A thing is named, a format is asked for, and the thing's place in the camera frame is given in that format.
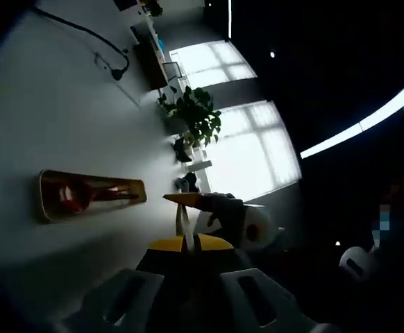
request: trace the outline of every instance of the fluorescent light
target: fluorescent light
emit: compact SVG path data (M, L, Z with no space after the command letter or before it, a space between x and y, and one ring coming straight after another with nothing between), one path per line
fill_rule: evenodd
M231 0L228 0L228 38L231 39Z
M362 130L368 130L384 119L393 115L404 106L404 89L380 109L360 121Z
M393 115L393 113L399 111L404 107L404 89L401 90L394 98L388 101L384 106L376 110L374 113L369 115L367 118L364 118L356 125L347 128L345 131L340 132L340 134L327 139L312 148L307 149L301 153L301 158L306 158L311 155L317 154L320 151L324 151L330 147L333 147L335 144L339 144L355 135L362 133L365 130L368 130L370 127L375 126L377 123L385 120L386 118Z
M331 137L330 139L327 139L326 141L322 141L320 144L317 144L316 146L313 146L312 148L307 149L306 151L303 151L301 153L301 158L306 158L311 155L317 154L320 151L324 151L330 147L333 147L337 144L340 144L343 141L346 141L350 139L351 137L354 137L358 134L362 133L362 129L359 123L356 125L353 125L350 128L347 128L346 130L340 132L339 134L336 134L334 137Z

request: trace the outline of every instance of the green leaves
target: green leaves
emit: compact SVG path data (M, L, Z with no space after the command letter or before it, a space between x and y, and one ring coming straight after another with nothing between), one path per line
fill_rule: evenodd
M177 92L175 87L170 86L170 89L174 94ZM221 130L221 112L213 111L213 98L208 92L202 88L192 90L187 86L175 103L166 103L166 100L166 95L162 94L158 102L170 117L182 119L187 124L189 132L185 133L185 140L188 144L201 142L207 146L212 137L219 141L219 136L214 132Z

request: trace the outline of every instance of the wooden tray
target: wooden tray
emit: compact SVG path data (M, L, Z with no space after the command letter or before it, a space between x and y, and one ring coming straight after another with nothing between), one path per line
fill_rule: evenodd
M114 187L119 191L127 191L129 194L137 195L137 198L117 199L111 201L91 201L82 212L68 212L60 204L60 199L53 199L51 188L53 184L67 182L81 182L93 189ZM50 223L62 222L67 219L74 219L80 216L89 216L124 209L138 205L146 201L144 182L135 179L109 178L81 175L54 170L43 170L37 182L40 213Z

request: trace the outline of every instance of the power cord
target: power cord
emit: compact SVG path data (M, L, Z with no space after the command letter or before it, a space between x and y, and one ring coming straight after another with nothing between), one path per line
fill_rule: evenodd
M124 68L122 68L122 69L111 69L111 75L116 81L119 81L121 79L121 77L124 75L124 73L126 72L126 70L128 69L128 67L130 65L130 60L128 59L128 57L122 51L120 51L113 43L106 40L102 36L97 35L94 31L92 31L92 30L90 30L88 28L85 28L83 26L79 26L78 24L69 22L66 19L62 19L61 17L52 15L52 14L50 14L48 12L45 12L45 11L43 11L43 10L37 8L37 7L33 7L33 11L36 12L38 15L48 17L49 19L53 19L54 21L60 22L61 24L66 24L67 26L71 26L72 28L82 30L82 31L85 31L86 33L89 33L90 35L94 36L95 38L100 39L102 42L104 42L109 47L111 47L111 49L113 49L118 54L120 54L122 57L124 57L125 60L126 60L126 66Z

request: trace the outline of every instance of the window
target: window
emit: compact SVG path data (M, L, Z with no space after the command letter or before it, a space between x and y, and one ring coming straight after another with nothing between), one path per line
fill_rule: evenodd
M213 192L243 200L290 185L301 172L284 124L272 102L223 109L219 142L206 147Z
M187 85L195 89L256 77L236 48L223 40L183 47L169 55L184 74L179 79L182 90Z

